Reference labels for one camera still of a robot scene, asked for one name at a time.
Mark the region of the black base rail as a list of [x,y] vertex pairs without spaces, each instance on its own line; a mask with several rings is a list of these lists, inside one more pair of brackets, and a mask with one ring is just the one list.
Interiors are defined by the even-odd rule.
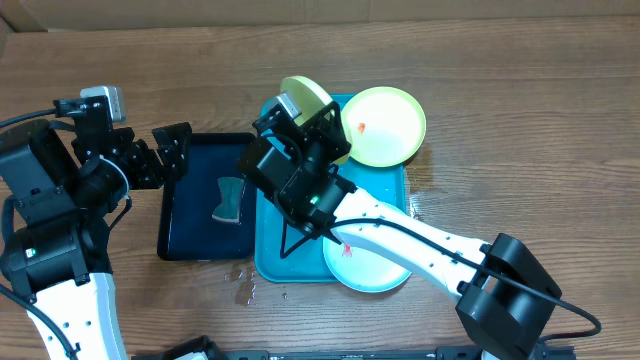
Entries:
[[439,346],[431,350],[381,352],[288,352],[266,350],[223,351],[208,336],[186,341],[156,354],[133,355],[132,360],[497,360],[497,357],[473,345]]

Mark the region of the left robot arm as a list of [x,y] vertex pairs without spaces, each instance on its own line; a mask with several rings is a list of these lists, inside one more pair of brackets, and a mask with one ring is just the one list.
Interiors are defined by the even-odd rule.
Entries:
[[57,99],[2,123],[2,294],[23,307],[52,359],[124,359],[107,214],[188,171],[192,128],[153,130],[150,149],[110,95]]

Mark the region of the light blue plate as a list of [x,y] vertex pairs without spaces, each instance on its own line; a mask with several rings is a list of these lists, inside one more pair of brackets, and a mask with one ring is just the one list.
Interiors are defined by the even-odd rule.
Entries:
[[411,272],[371,251],[323,239],[323,256],[332,275],[346,287],[382,293],[402,285]]

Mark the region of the green plate with stain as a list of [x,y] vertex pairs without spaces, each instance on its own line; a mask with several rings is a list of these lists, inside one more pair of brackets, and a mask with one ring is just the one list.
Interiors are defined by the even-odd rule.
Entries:
[[[289,76],[282,79],[280,83],[280,93],[288,93],[289,97],[296,104],[301,111],[299,117],[294,121],[296,125],[303,125],[308,121],[315,113],[320,111],[326,105],[330,104],[334,99],[321,87],[318,83],[311,80],[308,77],[302,75]],[[344,120],[341,117],[341,110],[331,110],[330,115],[325,115],[325,120],[330,121],[332,118],[340,118],[340,123],[343,128],[346,140],[349,144],[352,143],[352,137],[349,130],[344,125]],[[349,159],[349,152],[336,159],[333,163],[336,165],[343,165]]]

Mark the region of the teal plastic serving tray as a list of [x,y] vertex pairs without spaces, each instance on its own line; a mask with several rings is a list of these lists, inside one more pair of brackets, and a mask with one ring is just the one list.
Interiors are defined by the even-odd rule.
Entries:
[[[404,167],[377,168],[361,164],[353,159],[339,166],[338,173],[365,189],[377,199],[406,209]],[[291,247],[303,234],[292,227],[282,232],[283,218],[264,196],[257,193],[254,263],[265,279],[276,283],[325,283],[336,278],[326,264],[323,240],[310,240],[294,250],[288,257],[279,257],[281,241]]]

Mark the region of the cardboard backdrop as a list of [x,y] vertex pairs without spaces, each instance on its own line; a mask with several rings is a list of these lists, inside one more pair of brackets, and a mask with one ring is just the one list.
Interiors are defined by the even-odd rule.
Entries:
[[639,0],[1,0],[18,32],[638,13]]

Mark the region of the dark green sponge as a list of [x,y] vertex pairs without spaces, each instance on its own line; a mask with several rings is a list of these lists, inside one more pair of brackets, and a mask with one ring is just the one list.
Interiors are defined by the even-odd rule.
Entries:
[[220,203],[212,212],[212,218],[219,222],[239,224],[244,180],[237,177],[221,177],[217,179],[217,184]]

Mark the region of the black plastic tray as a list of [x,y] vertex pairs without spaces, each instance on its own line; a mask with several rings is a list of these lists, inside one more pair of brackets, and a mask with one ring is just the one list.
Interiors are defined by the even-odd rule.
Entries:
[[[166,261],[245,259],[254,253],[256,187],[238,170],[255,136],[251,133],[200,133],[191,138],[188,172],[164,187],[157,254]],[[217,179],[244,180],[239,224],[219,222]]]

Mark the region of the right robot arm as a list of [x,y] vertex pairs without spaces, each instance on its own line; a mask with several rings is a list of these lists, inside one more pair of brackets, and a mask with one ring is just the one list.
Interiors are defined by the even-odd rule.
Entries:
[[376,199],[338,173],[347,154],[340,107],[332,101],[302,124],[284,93],[254,121],[257,138],[239,170],[306,240],[326,236],[367,250],[447,293],[467,336],[498,359],[528,359],[562,292],[518,239],[487,243],[454,235]]

